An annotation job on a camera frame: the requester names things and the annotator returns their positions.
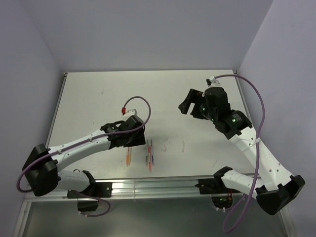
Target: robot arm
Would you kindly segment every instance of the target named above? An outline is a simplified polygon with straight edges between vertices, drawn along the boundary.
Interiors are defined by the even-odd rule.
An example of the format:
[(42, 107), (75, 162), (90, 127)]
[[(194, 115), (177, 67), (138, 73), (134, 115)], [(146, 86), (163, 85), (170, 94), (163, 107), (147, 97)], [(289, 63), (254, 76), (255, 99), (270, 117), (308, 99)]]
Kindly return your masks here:
[(46, 148), (43, 144), (34, 147), (22, 170), (33, 161), (47, 156), (25, 173), (34, 195), (43, 196), (54, 189), (76, 190), (86, 195), (93, 195), (98, 191), (98, 187), (88, 171), (72, 172), (64, 168), (91, 154), (114, 147), (144, 145), (145, 127), (125, 134), (105, 135), (132, 130), (143, 123), (137, 116), (137, 111), (130, 110), (124, 113), (121, 121), (107, 123), (95, 132), (68, 144), (50, 148)]
[[(181, 113), (186, 114), (191, 103), (194, 108), (191, 115), (198, 119), (212, 121), (216, 129), (223, 133), (256, 165), (256, 143), (259, 143), (259, 175), (252, 197), (257, 199), (262, 209), (270, 215), (296, 198), (305, 184), (300, 176), (293, 176), (273, 156), (260, 139), (256, 139), (256, 130), (250, 120), (241, 111), (232, 110), (227, 94), (216, 79), (206, 80), (208, 89), (203, 93), (191, 89), (185, 101), (180, 104)], [(238, 190), (249, 194), (253, 178), (240, 174), (230, 167), (224, 167), (214, 174), (209, 184), (213, 190), (223, 188)]]

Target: purple cable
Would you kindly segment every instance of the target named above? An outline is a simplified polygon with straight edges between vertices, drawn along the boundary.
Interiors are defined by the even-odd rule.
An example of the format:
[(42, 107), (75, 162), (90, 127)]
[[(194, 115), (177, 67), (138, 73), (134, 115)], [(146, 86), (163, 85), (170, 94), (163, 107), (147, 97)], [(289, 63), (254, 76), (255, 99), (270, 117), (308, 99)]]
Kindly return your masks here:
[[(261, 107), (262, 107), (262, 119), (261, 119), (261, 122), (259, 124), (259, 127), (258, 127), (258, 130), (257, 130), (257, 134), (256, 134), (256, 139), (259, 138), (259, 135), (260, 135), (260, 131), (261, 131), (261, 128), (262, 128), (262, 125), (265, 121), (265, 106), (264, 106), (264, 103), (263, 103), (263, 100), (262, 100), (262, 97), (259, 93), (259, 91), (257, 90), (257, 88), (246, 78), (242, 77), (242, 76), (239, 76), (239, 75), (236, 75), (236, 74), (226, 74), (226, 75), (220, 75), (220, 76), (216, 76), (215, 79), (218, 79), (218, 78), (224, 78), (224, 77), (236, 77), (236, 78), (240, 78), (244, 81), (246, 81), (254, 90), (255, 92), (257, 93), (258, 97), (259, 97), (259, 100), (260, 100), (260, 103), (261, 103)], [(236, 222), (233, 224), (233, 226), (231, 228), (229, 228), (228, 230), (225, 230), (225, 226), (226, 226), (226, 223), (228, 222), (229, 220), (229, 217), (231, 216), (231, 214), (233, 213), (233, 211), (236, 209), (237, 206), (239, 206), (241, 204), (241, 201), (243, 200), (245, 194), (241, 197), (240, 201), (231, 209), (231, 211), (228, 213), (227, 217), (225, 218), (224, 220), (224, 223), (223, 223), (223, 231), (224, 233), (228, 234), (230, 232), (232, 232), (239, 224), (240, 222), (242, 221), (242, 219), (244, 218), (245, 216), (245, 213), (249, 207), (249, 203), (250, 203), (250, 200), (252, 198), (252, 194), (253, 194), (253, 191), (255, 189), (255, 186), (256, 186), (256, 182), (257, 182), (257, 179), (258, 179), (258, 173), (259, 173), (259, 160), (260, 160), (260, 154), (259, 154), (259, 143), (256, 143), (256, 167), (255, 167), (255, 173), (254, 173), (254, 176), (253, 176), (253, 181), (252, 181), (252, 185), (251, 185), (251, 188), (250, 188), (250, 192), (249, 192), (249, 195), (248, 195), (248, 198), (247, 198), (247, 201), (246, 201), (246, 204), (240, 214), (240, 216), (238, 217), (238, 219), (236, 220)]]
[[(133, 96), (133, 97), (129, 98), (129, 99), (126, 101), (126, 103), (124, 104), (124, 107), (126, 107), (126, 105), (127, 105), (128, 102), (130, 102), (131, 100), (136, 99), (136, 98), (142, 99), (143, 101), (145, 101), (145, 103), (146, 103), (147, 106), (148, 106), (148, 110), (149, 110), (149, 112), (148, 112), (148, 117), (147, 117), (147, 119), (145, 120), (145, 122), (144, 122), (141, 126), (139, 126), (139, 127), (137, 127), (137, 128), (134, 128), (134, 129), (131, 129), (131, 130), (128, 130), (128, 131), (110, 132), (110, 133), (100, 134), (100, 135), (97, 135), (97, 136), (92, 137), (92, 139), (97, 139), (97, 138), (100, 138), (100, 137), (105, 137), (105, 136), (110, 136), (110, 135), (127, 134), (127, 133), (134, 132), (134, 131), (137, 131), (137, 130), (143, 128), (143, 127), (145, 126), (145, 124), (147, 124), (147, 122), (148, 122), (148, 120), (150, 119), (150, 116), (151, 116), (151, 114), (152, 114), (152, 109), (151, 109), (151, 107), (150, 107), (149, 102), (148, 102), (144, 97), (142, 97), (142, 96)], [(86, 139), (86, 140), (77, 142), (77, 143), (75, 143), (75, 144), (73, 144), (73, 145), (70, 145), (70, 146), (68, 146), (68, 147), (65, 147), (65, 148), (61, 149), (61, 152), (68, 151), (68, 150), (70, 150), (70, 149), (72, 149), (72, 148), (74, 148), (74, 147), (80, 146), (80, 145), (82, 145), (82, 144), (84, 144), (84, 143), (87, 143), (87, 142), (90, 142), (90, 139)], [(44, 155), (44, 156), (42, 156), (41, 158), (39, 158), (39, 159), (33, 161), (31, 164), (29, 164), (29, 165), (22, 171), (22, 173), (20, 174), (20, 176), (18, 177), (18, 180), (17, 180), (17, 182), (16, 182), (16, 189), (17, 189), (18, 191), (20, 191), (21, 193), (28, 193), (28, 192), (31, 192), (31, 191), (32, 191), (31, 189), (29, 189), (29, 190), (23, 190), (23, 189), (21, 189), (20, 183), (21, 183), (21, 180), (22, 180), (23, 176), (24, 176), (24, 175), (26, 174), (26, 172), (29, 171), (34, 165), (36, 165), (36, 164), (39, 163), (40, 161), (46, 159), (47, 157), (54, 156), (54, 155), (56, 155), (56, 154), (58, 154), (58, 151), (55, 151), (55, 152), (49, 153), (49, 154), (47, 154), (47, 155)], [(109, 209), (108, 209), (107, 211), (105, 211), (105, 212), (103, 212), (103, 213), (101, 213), (101, 214), (98, 214), (98, 215), (87, 215), (87, 216), (90, 216), (90, 217), (93, 217), (93, 216), (102, 216), (102, 215), (108, 213), (108, 211), (110, 210), (111, 205), (110, 205), (110, 203), (109, 203), (108, 201), (103, 200), (103, 199), (98, 198), (98, 197), (89, 197), (89, 196), (85, 196), (85, 195), (83, 195), (83, 194), (80, 194), (80, 195), (82, 195), (82, 196), (84, 196), (84, 197), (86, 197), (86, 198), (92, 198), (92, 199), (96, 199), (96, 200), (99, 200), (99, 201), (106, 202), (106, 203), (109, 205)]]

